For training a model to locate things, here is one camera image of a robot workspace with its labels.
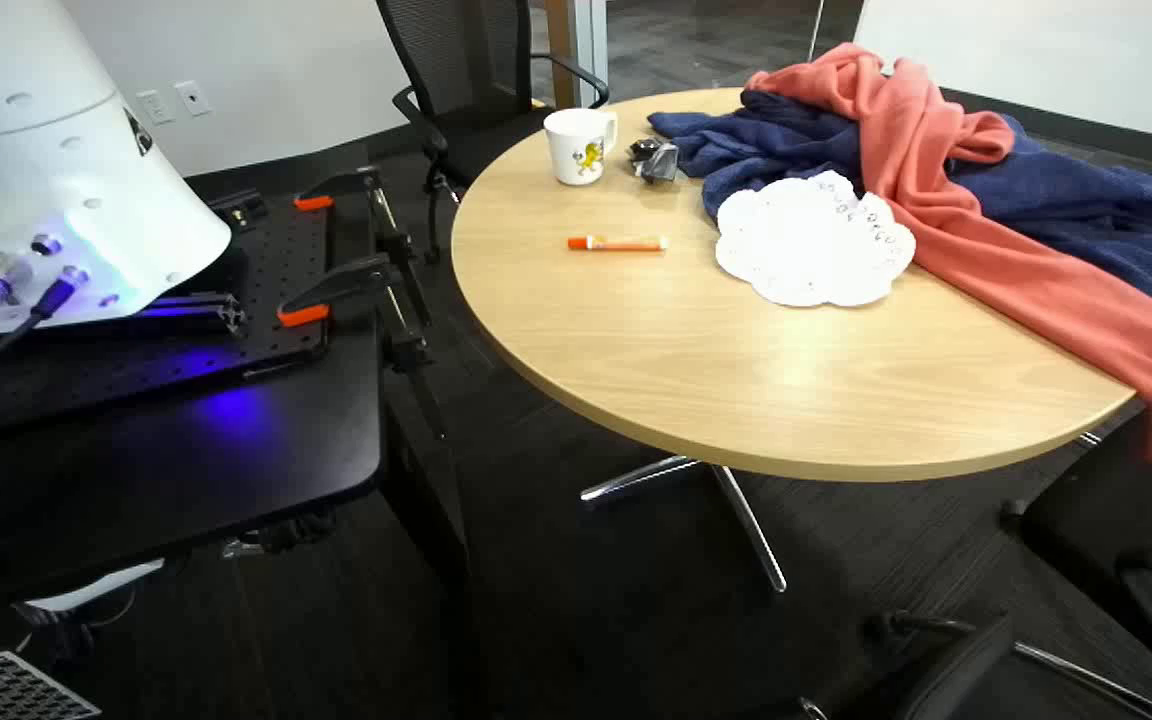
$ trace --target orange pen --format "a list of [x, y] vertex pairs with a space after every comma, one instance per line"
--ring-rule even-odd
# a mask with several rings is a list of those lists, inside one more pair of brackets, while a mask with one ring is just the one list
[[568, 237], [572, 252], [666, 252], [666, 237]]

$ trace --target round table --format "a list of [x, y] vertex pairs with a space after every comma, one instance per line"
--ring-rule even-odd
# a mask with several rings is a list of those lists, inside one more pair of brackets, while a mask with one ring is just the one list
[[[642, 443], [798, 481], [944, 481], [1039, 457], [1133, 387], [907, 267], [868, 308], [779, 308], [716, 262], [699, 184], [642, 184], [649, 113], [734, 113], [738, 89], [613, 104], [599, 184], [550, 178], [544, 135], [464, 196], [452, 273], [515, 374]], [[669, 237], [669, 252], [568, 252], [568, 237]]]

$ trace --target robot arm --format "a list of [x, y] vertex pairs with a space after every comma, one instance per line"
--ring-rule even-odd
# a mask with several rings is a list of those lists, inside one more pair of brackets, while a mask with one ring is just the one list
[[21, 330], [63, 273], [85, 284], [46, 325], [133, 318], [227, 242], [62, 0], [0, 0], [0, 333]]

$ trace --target black cable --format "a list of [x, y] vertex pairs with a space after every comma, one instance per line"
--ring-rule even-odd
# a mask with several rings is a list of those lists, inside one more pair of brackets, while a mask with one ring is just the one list
[[28, 308], [23, 325], [15, 325], [8, 335], [0, 335], [0, 354], [12, 347], [21, 335], [39, 330], [47, 318], [56, 318], [62, 303], [71, 301], [71, 291], [85, 284], [85, 273], [63, 267], [46, 296]]

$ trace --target blue fleece blanket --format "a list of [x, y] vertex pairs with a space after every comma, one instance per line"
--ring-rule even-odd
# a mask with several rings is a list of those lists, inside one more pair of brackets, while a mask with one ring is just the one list
[[[1011, 120], [1018, 147], [1006, 166], [957, 166], [983, 218], [1080, 255], [1152, 296], [1152, 178], [1133, 169], [1094, 169], [1038, 144]], [[857, 187], [859, 127], [789, 97], [742, 92], [742, 113], [657, 113], [653, 127], [680, 144], [680, 169], [705, 178], [705, 211], [742, 187], [779, 178], [845, 172]]]

